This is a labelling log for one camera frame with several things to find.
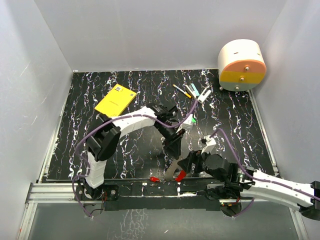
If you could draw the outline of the red key tag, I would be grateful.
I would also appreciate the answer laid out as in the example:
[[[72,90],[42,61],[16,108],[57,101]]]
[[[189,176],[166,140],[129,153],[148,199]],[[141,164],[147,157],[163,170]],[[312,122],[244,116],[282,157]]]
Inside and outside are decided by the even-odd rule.
[[[151,182],[153,182],[153,183],[159,183],[159,182],[161,181],[159,178],[154,177],[154,176],[150,177],[149,180],[150,180]]]

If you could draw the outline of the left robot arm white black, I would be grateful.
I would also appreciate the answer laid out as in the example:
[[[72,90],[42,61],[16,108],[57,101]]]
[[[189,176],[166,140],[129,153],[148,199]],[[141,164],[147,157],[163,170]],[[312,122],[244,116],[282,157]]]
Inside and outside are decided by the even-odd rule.
[[[116,152],[120,139],[132,132],[155,127],[162,135],[163,148],[168,155],[179,159],[181,140],[186,132],[179,124],[173,127],[177,107],[168,109],[163,105],[148,104],[139,110],[119,117],[103,117],[104,126],[85,141],[87,145],[89,171],[85,177],[86,194],[93,200],[103,195],[104,173],[107,160]]]

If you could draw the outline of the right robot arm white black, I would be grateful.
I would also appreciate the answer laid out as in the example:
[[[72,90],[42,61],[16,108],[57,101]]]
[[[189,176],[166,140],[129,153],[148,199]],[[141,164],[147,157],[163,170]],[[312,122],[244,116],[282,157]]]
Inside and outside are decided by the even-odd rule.
[[[303,217],[320,219],[320,183],[296,183],[266,174],[252,167],[228,162],[218,154],[191,151],[178,162],[179,182],[187,174],[205,172],[218,181],[218,185],[205,190],[210,200],[233,199],[222,203],[220,209],[229,217],[242,212],[240,199],[263,199],[298,211]]]

